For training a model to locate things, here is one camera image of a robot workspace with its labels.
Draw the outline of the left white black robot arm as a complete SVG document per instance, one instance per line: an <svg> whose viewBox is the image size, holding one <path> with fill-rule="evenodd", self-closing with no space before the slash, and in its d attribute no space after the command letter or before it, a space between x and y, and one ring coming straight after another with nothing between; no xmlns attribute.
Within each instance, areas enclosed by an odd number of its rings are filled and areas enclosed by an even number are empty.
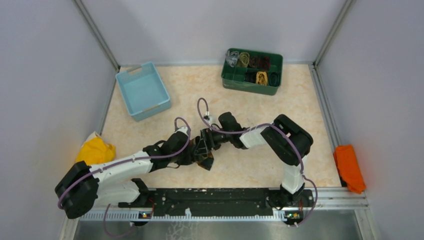
<svg viewBox="0 0 424 240"><path fill-rule="evenodd" d="M69 219L76 219L93 207L108 204L146 206L150 193L144 182L135 177L175 163L188 152L190 136L190 128L183 126L167 141L149 145L133 155L100 164L74 163L54 189L58 208Z"/></svg>

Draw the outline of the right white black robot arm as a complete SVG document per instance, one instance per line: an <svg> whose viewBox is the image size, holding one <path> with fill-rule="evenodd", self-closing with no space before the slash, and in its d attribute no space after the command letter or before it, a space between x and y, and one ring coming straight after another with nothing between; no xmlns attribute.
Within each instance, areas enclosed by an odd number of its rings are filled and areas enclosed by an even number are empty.
<svg viewBox="0 0 424 240"><path fill-rule="evenodd" d="M270 124L248 128L242 127L231 112L221 114L218 121L220 126L212 123L192 140L193 159L210 170L214 162L212 152L222 144L231 143L242 150L268 145L285 165L279 193L269 198L270 204L282 208L300 203L305 188L304 159L314 142L312 136L284 114Z"/></svg>

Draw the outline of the brown blue floral tie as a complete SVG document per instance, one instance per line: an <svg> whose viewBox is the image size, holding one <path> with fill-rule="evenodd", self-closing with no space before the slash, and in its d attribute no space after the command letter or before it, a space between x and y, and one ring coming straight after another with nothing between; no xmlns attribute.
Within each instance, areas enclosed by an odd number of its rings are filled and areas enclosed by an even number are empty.
<svg viewBox="0 0 424 240"><path fill-rule="evenodd" d="M201 168L207 171L210 171L214 163L214 156L211 152L208 152L206 154L196 155L195 162Z"/></svg>

